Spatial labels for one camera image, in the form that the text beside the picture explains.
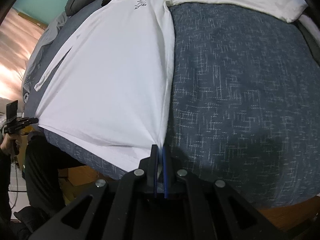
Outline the person left hand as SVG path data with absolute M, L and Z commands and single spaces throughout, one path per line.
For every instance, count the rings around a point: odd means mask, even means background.
M 15 154 L 15 148 L 20 149 L 22 136 L 17 134 L 5 134 L 1 143 L 1 151 L 6 155 Z

